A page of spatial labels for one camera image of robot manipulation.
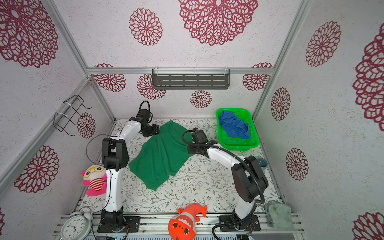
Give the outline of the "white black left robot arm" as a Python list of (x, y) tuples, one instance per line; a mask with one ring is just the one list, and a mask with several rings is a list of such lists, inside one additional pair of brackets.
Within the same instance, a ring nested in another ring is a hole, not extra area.
[(131, 117), (116, 136), (102, 141), (102, 163), (107, 174), (107, 198), (101, 210), (103, 224), (122, 226), (123, 217), (122, 179), (129, 163), (127, 141), (137, 134), (150, 137), (159, 133), (159, 126), (150, 124), (153, 117)]

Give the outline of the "green tank top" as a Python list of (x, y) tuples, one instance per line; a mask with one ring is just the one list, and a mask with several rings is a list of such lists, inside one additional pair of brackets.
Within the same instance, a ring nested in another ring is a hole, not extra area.
[(160, 127), (160, 133), (143, 144), (138, 156), (129, 163), (130, 171), (150, 190), (157, 190), (174, 177), (192, 156), (182, 140), (187, 129), (173, 121)]

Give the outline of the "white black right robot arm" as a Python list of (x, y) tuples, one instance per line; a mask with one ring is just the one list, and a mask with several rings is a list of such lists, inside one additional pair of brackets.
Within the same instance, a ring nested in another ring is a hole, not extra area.
[(264, 192), (269, 183), (254, 156), (238, 156), (212, 141), (205, 144), (187, 143), (187, 145), (190, 154), (205, 156), (231, 170), (235, 189), (239, 195), (233, 211), (237, 221), (249, 218), (258, 205), (266, 203)]

